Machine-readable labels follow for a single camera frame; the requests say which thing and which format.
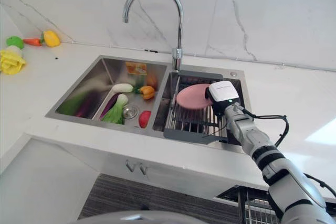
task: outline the faucet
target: faucet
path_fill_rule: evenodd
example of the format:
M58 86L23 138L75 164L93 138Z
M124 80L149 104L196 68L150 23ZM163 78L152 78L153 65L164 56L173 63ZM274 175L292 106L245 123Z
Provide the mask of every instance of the faucet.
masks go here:
M126 3L124 5L124 10L122 14L122 21L124 23L128 23L128 15L129 10L134 0L126 0ZM174 0L177 6L177 10L179 12L179 22L178 22L178 34L177 34L177 47L173 48L172 55L173 55L173 69L179 71L181 67L181 61L182 61L182 25L183 25L183 9L182 4L180 0Z

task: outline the dish rack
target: dish rack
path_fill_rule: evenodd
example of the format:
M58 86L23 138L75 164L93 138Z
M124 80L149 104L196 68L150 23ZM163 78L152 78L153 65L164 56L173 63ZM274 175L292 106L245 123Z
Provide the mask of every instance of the dish rack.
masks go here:
M189 139L189 142L193 139L203 144L213 141L227 142L224 116L216 116L211 106L200 110L188 110L176 102L176 96L182 89L195 84L212 84L222 79L223 77L200 78L179 75L175 90L172 90L174 93L170 101L164 136L180 140Z
M242 188L238 192L238 209L241 224L278 224L264 191Z

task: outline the wire basket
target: wire basket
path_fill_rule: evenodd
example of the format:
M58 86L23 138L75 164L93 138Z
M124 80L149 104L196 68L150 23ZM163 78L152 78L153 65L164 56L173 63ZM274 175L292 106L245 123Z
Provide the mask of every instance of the wire basket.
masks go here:
M241 188L238 192L238 208L242 224L280 223L264 191Z

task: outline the cabinet handle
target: cabinet handle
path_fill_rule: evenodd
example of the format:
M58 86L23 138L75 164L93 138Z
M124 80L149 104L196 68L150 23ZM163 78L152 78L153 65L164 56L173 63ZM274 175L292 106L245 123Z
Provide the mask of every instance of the cabinet handle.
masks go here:
M133 165L133 166L131 167L129 161L126 160L126 167L128 168L128 170L130 170L130 172L134 172L136 166L137 166L137 165Z
M141 164L139 165L139 168L140 168L140 171L142 172L142 174L143 174L144 176L146 176L148 167L143 168L143 165L142 165L142 163L141 163Z

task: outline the red tomato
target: red tomato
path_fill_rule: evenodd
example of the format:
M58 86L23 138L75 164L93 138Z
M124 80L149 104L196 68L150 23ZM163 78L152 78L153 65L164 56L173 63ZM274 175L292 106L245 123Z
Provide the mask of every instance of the red tomato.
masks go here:
M139 125L141 128L146 128L149 118L151 117L151 113L149 110L143 111L139 116Z

